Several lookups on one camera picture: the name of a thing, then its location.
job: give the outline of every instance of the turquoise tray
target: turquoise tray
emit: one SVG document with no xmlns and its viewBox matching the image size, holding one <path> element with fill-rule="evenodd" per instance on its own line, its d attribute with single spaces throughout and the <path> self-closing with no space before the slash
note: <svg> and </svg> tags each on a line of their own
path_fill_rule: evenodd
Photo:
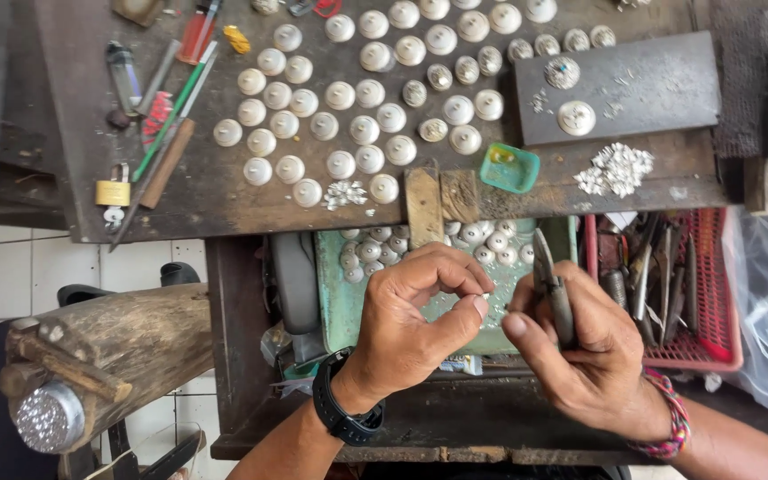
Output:
<svg viewBox="0 0 768 480">
<path fill-rule="evenodd" d="M 541 231 L 547 237 L 554 261 L 577 260 L 577 237 L 575 217 L 558 217 L 540 220 Z M 516 220 L 517 236 L 512 241 L 519 246 L 532 242 L 535 219 Z M 319 301 L 322 306 L 324 343 L 329 353 L 357 343 L 360 328 L 360 311 L 364 306 L 364 292 L 367 280 L 349 284 L 342 278 L 340 251 L 347 240 L 339 232 L 318 232 L 316 235 L 316 275 L 319 281 Z M 473 249 L 465 248 L 471 255 Z M 479 334 L 467 344 L 459 355 L 514 354 L 515 347 L 507 340 L 500 328 L 505 314 L 505 305 L 511 300 L 517 281 L 532 271 L 531 265 L 518 260 L 511 267 L 504 267 L 496 261 L 485 267 L 496 283 L 496 289 L 488 298 L 491 309 L 482 324 Z M 454 295 L 438 294 L 421 312 L 429 321 L 447 312 L 457 300 Z"/>
</svg>

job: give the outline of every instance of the workbench surface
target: workbench surface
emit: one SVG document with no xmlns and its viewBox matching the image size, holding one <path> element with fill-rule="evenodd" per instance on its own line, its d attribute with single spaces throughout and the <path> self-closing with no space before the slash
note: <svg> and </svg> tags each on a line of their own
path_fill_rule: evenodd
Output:
<svg viewBox="0 0 768 480">
<path fill-rule="evenodd" d="M 524 3 L 525 0 L 512 1 L 521 11 Z M 242 166 L 253 156 L 244 142 L 252 128 L 244 128 L 245 136 L 235 147 L 219 147 L 212 139 L 214 125 L 221 119 L 235 118 L 238 105 L 246 98 L 236 86 L 237 75 L 245 68 L 255 67 L 256 55 L 263 48 L 272 46 L 272 33 L 283 23 L 293 22 L 304 32 L 304 44 L 290 55 L 310 58 L 314 73 L 305 84 L 292 86 L 317 93 L 319 111 L 331 111 L 324 104 L 323 94 L 332 81 L 346 80 L 356 84 L 364 78 L 375 79 L 387 90 L 386 102 L 403 105 L 409 114 L 408 124 L 400 133 L 416 136 L 416 125 L 431 118 L 432 112 L 434 116 L 440 116 L 440 105 L 453 94 L 462 93 L 472 98 L 481 88 L 494 88 L 503 93 L 506 114 L 502 121 L 486 122 L 476 118 L 471 122 L 479 128 L 484 139 L 483 148 L 477 154 L 460 156 L 453 152 L 446 140 L 424 144 L 417 138 L 419 155 L 415 164 L 422 159 L 434 158 L 444 169 L 478 169 L 485 147 L 491 141 L 520 143 L 511 66 L 505 61 L 503 70 L 496 77 L 483 77 L 473 88 L 457 84 L 443 93 L 429 89 L 426 106 L 413 110 L 404 105 L 400 92 L 409 79 L 423 80 L 428 65 L 443 62 L 452 67 L 458 56 L 475 56 L 486 44 L 494 44 L 505 52 L 508 42 L 515 36 L 532 42 L 539 33 L 551 33 L 561 39 L 564 32 L 573 27 L 588 32 L 595 25 L 609 25 L 619 43 L 690 32 L 696 17 L 686 0 L 662 0 L 646 8 L 627 8 L 624 12 L 616 9 L 613 0 L 560 0 L 559 3 L 560 12 L 549 24 L 538 25 L 524 19 L 515 35 L 491 32 L 479 44 L 468 44 L 459 39 L 456 51 L 449 56 L 429 53 L 419 66 L 408 68 L 397 64 L 390 73 L 372 73 L 362 71 L 357 60 L 359 50 L 368 42 L 359 33 L 345 44 L 333 44 L 324 36 L 324 19 L 315 14 L 295 19 L 281 8 L 273 16 L 262 17 L 250 9 L 248 2 L 224 2 L 213 35 L 219 40 L 218 60 L 189 115 L 197 124 L 195 136 L 171 176 L 158 207 L 154 211 L 141 209 L 143 217 L 133 223 L 125 242 L 406 223 L 404 198 L 389 205 L 375 205 L 370 201 L 364 206 L 352 205 L 329 212 L 321 207 L 301 208 L 287 200 L 285 196 L 291 195 L 291 185 L 281 184 L 276 177 L 265 186 L 250 186 L 244 180 Z M 479 10 L 487 13 L 494 4 L 485 1 Z M 386 11 L 386 6 L 389 3 L 382 5 L 380 1 L 358 0 L 344 3 L 341 13 L 357 19 L 367 9 Z M 454 27 L 460 12 L 453 7 L 440 23 Z M 94 204 L 94 183 L 107 179 L 112 165 L 121 161 L 128 161 L 134 169 L 144 154 L 137 127 L 115 132 L 104 120 L 116 104 L 103 55 L 106 43 L 116 39 L 131 46 L 139 78 L 142 85 L 146 85 L 168 41 L 181 38 L 189 13 L 184 12 L 179 17 L 162 15 L 152 27 L 144 29 L 114 15 L 104 2 L 37 2 L 37 20 L 65 154 L 57 178 L 74 239 L 91 243 L 108 241 L 101 216 L 104 208 Z M 409 30 L 391 27 L 381 41 L 393 45 L 407 34 L 424 38 L 424 31 L 433 23 L 437 22 L 421 18 L 417 26 Z M 252 46 L 249 54 L 238 55 L 221 37 L 221 27 L 228 24 L 237 25 L 247 35 Z M 190 71 L 190 66 L 175 62 L 165 90 L 178 92 Z M 269 80 L 284 81 L 283 75 Z M 301 156 L 307 168 L 305 176 L 317 180 L 326 189 L 333 181 L 325 170 L 328 154 L 336 149 L 353 153 L 357 145 L 348 136 L 348 123 L 355 115 L 374 115 L 375 110 L 351 108 L 332 113 L 340 121 L 340 133 L 334 141 L 313 140 L 309 132 L 310 119 L 301 119 L 299 142 L 278 140 L 277 150 L 268 157 L 272 165 L 283 155 Z M 376 144 L 383 147 L 390 136 L 382 133 Z M 627 138 L 624 142 L 634 148 L 646 149 L 656 157 L 654 171 L 634 195 L 623 200 L 613 195 L 591 196 L 581 191 L 572 178 L 590 167 L 589 160 L 608 142 L 540 148 L 533 150 L 542 161 L 539 178 L 526 195 L 509 194 L 479 183 L 480 216 L 484 219 L 526 218 L 633 209 L 698 208 L 729 203 L 717 180 L 709 129 Z M 388 163 L 381 172 L 401 181 L 403 169 Z M 358 172 L 352 179 L 367 185 L 370 177 Z M 374 216 L 364 213 L 368 208 L 375 209 Z"/>
</svg>

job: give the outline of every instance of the metal plate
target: metal plate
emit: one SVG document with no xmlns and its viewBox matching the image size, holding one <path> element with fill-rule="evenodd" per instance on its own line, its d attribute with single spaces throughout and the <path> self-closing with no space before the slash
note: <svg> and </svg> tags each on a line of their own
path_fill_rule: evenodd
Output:
<svg viewBox="0 0 768 480">
<path fill-rule="evenodd" d="M 536 220 L 516 220 L 518 233 L 509 239 L 516 249 L 532 241 Z M 553 258 L 557 261 L 577 259 L 577 238 L 575 217 L 556 217 L 542 220 L 541 230 L 549 238 Z M 319 232 L 316 235 L 316 275 L 319 281 L 319 303 L 322 306 L 325 348 L 336 352 L 357 343 L 360 332 L 360 311 L 364 306 L 364 292 L 368 278 L 357 284 L 349 284 L 342 278 L 340 251 L 347 240 L 339 232 Z M 464 248 L 470 255 L 478 245 Z M 496 283 L 496 289 L 489 296 L 491 308 L 481 326 L 479 335 L 467 344 L 459 354 L 494 355 L 516 354 L 517 350 L 507 340 L 500 322 L 505 316 L 505 305 L 511 300 L 520 278 L 532 271 L 532 265 L 518 260 L 515 265 L 505 267 L 499 262 L 485 267 L 485 271 Z M 439 294 L 420 311 L 426 319 L 437 319 L 455 304 L 454 295 Z"/>
<path fill-rule="evenodd" d="M 580 65 L 580 81 L 569 90 L 554 88 L 544 78 L 544 67 L 554 57 L 528 58 L 515 64 L 520 124 L 527 147 L 719 123 L 719 73 L 710 32 L 562 55 Z M 536 113 L 528 103 L 542 89 L 549 102 L 544 111 Z M 585 136 L 568 135 L 559 127 L 556 112 L 571 100 L 586 102 L 595 110 L 597 124 Z M 623 108 L 613 119 L 604 115 L 613 112 L 609 103 Z"/>
</svg>

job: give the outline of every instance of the red plastic basket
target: red plastic basket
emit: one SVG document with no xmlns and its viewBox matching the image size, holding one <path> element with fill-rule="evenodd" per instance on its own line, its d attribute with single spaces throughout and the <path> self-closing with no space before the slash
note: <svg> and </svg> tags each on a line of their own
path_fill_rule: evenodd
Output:
<svg viewBox="0 0 768 480">
<path fill-rule="evenodd" d="M 698 257 L 698 338 L 679 327 L 664 348 L 645 349 L 645 365 L 707 372 L 735 372 L 742 366 L 739 317 L 724 270 L 724 216 L 724 208 L 692 210 L 688 216 Z"/>
</svg>

